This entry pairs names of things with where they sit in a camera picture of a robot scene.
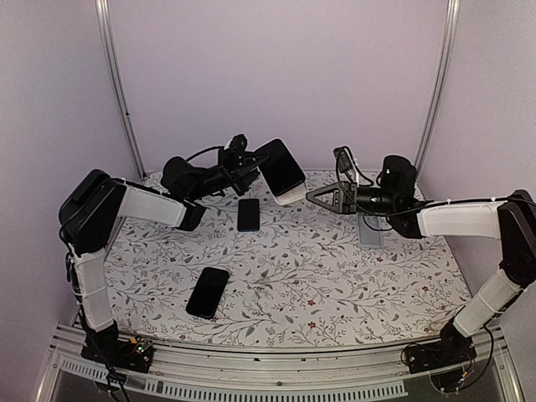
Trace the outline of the light blue phone case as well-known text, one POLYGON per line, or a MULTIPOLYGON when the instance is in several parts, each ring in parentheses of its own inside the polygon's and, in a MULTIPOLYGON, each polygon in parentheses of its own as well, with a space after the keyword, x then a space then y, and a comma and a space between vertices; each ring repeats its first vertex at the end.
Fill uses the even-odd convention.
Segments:
POLYGON ((383 245, 379 220, 375 216, 358 214, 359 244, 363 248, 381 248, 383 245))

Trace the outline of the left arm base with board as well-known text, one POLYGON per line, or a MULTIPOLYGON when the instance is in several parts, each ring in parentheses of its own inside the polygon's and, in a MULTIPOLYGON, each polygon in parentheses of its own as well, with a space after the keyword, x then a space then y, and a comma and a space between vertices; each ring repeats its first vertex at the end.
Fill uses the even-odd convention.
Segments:
POLYGON ((80 356, 114 369, 147 374, 152 365, 153 354, 154 348, 148 339, 134 337, 131 340, 121 340, 97 333, 86 336, 80 356))

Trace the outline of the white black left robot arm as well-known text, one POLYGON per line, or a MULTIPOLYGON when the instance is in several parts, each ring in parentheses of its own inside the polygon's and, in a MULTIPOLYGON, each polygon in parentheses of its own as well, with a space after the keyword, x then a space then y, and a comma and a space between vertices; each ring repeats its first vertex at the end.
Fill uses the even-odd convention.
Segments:
POLYGON ((106 363, 118 363, 125 354, 122 341, 105 332, 116 325, 104 269, 116 220, 134 218, 191 232, 206 211, 201 198, 222 194, 227 188, 244 194, 268 158, 265 152, 222 149, 216 166, 195 168, 175 157, 163 170, 163 191, 94 169, 64 201, 59 209, 59 237, 67 248, 68 280, 85 324, 98 332, 90 345, 106 363))

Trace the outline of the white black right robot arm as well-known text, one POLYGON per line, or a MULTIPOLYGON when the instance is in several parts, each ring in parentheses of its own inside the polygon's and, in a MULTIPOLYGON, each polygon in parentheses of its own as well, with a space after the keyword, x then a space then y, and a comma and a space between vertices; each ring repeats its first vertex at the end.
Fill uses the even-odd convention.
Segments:
POLYGON ((525 190, 498 198, 434 202, 415 197, 417 170, 398 155, 384 158, 376 181, 361 185, 352 177, 307 193, 307 200, 335 214, 383 218, 406 239, 435 236, 499 240, 502 259, 497 271, 445 325, 447 334, 433 348, 433 358, 450 365, 471 337, 503 313, 535 281, 535 202, 525 190))

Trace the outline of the right arm base with board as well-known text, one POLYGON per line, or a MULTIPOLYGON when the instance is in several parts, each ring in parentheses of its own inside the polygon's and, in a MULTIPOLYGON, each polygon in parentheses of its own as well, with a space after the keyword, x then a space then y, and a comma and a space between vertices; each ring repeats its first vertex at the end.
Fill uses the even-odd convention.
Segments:
POLYGON ((441 339, 432 343, 409 343, 400 354, 411 374, 428 373, 433 387, 442 394, 457 393, 473 373, 477 351, 469 341, 441 339))

